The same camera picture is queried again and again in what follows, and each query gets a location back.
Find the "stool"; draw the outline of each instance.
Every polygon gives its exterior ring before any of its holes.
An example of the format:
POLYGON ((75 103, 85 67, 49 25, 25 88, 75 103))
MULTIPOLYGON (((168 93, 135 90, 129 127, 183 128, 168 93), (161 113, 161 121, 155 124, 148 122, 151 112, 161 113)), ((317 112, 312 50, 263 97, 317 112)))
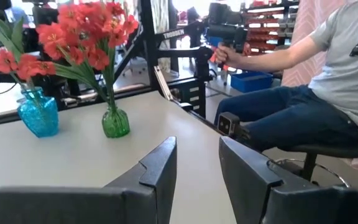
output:
POLYGON ((347 146, 332 146, 332 145, 322 145, 322 144, 305 144, 290 148, 280 148, 283 151, 287 152, 305 152, 306 158, 305 161, 300 161, 297 159, 281 159, 276 162, 285 162, 285 161, 299 161, 305 162, 303 169, 301 170, 301 177, 310 181, 311 176, 313 175, 313 170, 315 166, 321 167, 324 170, 334 174, 338 177, 346 187, 350 185, 338 174, 329 170, 327 167, 319 165, 316 163, 318 155, 331 156, 344 159, 355 159, 358 158, 358 143, 354 145, 347 146))

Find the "black stool seat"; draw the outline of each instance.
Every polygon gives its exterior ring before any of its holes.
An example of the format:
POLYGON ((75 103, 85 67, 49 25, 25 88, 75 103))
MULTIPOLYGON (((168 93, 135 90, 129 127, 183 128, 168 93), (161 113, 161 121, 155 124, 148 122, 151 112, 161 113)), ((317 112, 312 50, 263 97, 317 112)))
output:
POLYGON ((306 152, 310 154, 319 154, 331 157, 354 159, 358 158, 358 144, 346 146, 330 146, 323 144, 305 144, 291 148, 280 148, 287 152, 306 152))

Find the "hand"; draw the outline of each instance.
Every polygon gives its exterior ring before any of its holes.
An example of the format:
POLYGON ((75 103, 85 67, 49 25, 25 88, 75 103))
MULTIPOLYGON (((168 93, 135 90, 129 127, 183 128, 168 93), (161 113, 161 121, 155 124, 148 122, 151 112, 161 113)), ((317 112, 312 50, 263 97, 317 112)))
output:
POLYGON ((216 53, 216 63, 224 63, 225 65, 233 68, 238 68, 241 62, 242 55, 237 54, 234 49, 223 46, 222 43, 219 43, 216 53))

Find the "pink wall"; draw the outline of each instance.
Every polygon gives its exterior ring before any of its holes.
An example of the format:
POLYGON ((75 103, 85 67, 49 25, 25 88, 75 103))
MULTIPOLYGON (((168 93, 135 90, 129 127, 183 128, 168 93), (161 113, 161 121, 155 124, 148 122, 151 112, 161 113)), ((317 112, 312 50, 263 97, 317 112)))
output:
MULTIPOLYGON (((345 0, 301 0, 296 18, 292 42, 296 43, 309 35, 345 0)), ((318 75, 325 63, 325 54, 315 57, 284 71, 282 85, 297 86, 309 83, 311 77, 318 75)))

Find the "sleeve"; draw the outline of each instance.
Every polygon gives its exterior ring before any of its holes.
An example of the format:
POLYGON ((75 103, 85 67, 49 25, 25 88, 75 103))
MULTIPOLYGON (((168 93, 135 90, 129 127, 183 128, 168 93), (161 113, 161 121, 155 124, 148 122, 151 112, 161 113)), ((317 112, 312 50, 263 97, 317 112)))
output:
POLYGON ((331 45, 331 40, 335 34, 336 22, 339 14, 339 9, 334 11, 328 19, 323 22, 316 30, 314 30, 310 37, 323 50, 327 51, 331 45))

